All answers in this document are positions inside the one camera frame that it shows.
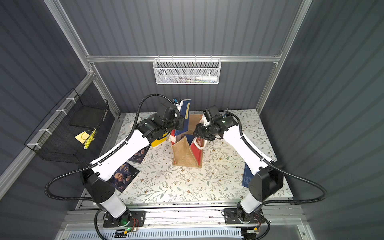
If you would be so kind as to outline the blue book Yuanqu 300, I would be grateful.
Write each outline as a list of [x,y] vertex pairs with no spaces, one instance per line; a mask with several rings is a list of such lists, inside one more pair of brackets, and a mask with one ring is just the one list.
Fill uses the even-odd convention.
[[191,99],[184,99],[183,100],[183,106],[181,109],[181,117],[184,118],[183,121],[183,128],[180,130],[175,130],[175,136],[179,136],[181,134],[184,134],[188,131],[189,128],[189,109],[190,109],[190,104],[191,104]]

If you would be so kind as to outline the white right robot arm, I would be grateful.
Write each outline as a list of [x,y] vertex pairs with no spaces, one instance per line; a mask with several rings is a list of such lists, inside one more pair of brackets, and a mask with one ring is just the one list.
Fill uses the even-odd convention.
[[196,125],[193,135],[206,141],[217,137],[230,144],[243,158],[253,178],[248,185],[247,195],[237,205],[237,215],[243,223],[249,222],[254,212],[264,205],[263,201],[279,191],[284,184],[284,175],[269,164],[275,164],[244,134],[241,120],[226,111],[223,116],[216,106],[204,110],[202,123]]

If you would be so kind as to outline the blue book Guiguzi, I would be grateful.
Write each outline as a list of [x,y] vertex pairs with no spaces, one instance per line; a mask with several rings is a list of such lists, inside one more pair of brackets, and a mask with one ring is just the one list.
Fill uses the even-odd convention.
[[252,174],[252,171],[250,170],[248,165],[245,164],[245,168],[244,168],[244,172],[243,172],[243,179],[242,179],[242,186],[248,188],[249,183],[251,182],[253,176],[254,175]]

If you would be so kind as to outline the yellow cartoon cover book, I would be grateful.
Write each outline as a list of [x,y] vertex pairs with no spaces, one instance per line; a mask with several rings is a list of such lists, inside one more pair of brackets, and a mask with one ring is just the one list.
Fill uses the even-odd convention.
[[164,137],[163,137],[162,139],[160,139],[160,140],[155,140],[155,141],[153,141],[153,142],[151,143],[151,146],[152,146],[153,148],[155,148],[156,146],[158,146],[158,145],[162,144],[163,142],[165,142],[167,139],[168,139],[168,136],[164,136]]

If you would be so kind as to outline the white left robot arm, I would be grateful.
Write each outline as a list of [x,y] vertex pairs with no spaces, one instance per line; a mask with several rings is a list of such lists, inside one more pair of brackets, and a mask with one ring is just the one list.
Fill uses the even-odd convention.
[[118,197],[116,189],[108,183],[117,170],[141,149],[161,140],[173,130],[184,128],[185,115],[181,113],[183,102],[162,103],[158,111],[140,122],[137,112],[131,132],[118,145],[92,161],[95,164],[83,172],[84,186],[96,204],[117,219],[127,212],[127,207]]

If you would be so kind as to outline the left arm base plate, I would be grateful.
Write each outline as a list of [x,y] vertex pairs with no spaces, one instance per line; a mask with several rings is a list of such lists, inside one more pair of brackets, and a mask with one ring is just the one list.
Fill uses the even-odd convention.
[[120,217],[114,218],[109,212],[106,212],[103,216],[104,228],[133,228],[143,227],[146,219],[145,211],[130,211],[127,210]]

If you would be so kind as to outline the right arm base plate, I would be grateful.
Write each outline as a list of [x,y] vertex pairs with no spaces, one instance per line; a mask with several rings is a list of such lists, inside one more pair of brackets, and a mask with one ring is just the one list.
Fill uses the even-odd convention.
[[254,224],[260,225],[265,223],[265,220],[262,218],[262,212],[253,212],[250,214],[244,213],[238,208],[225,208],[221,211],[222,216],[225,219],[227,225],[236,225],[236,224]]

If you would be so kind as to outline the burlap canvas bag red panel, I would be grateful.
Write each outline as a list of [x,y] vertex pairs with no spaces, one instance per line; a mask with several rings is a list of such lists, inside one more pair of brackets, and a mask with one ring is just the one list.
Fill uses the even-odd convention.
[[170,136],[174,154],[172,165],[188,168],[201,168],[203,165],[203,149],[207,141],[193,135],[197,124],[202,123],[202,114],[189,116],[188,130],[176,136],[173,130]]

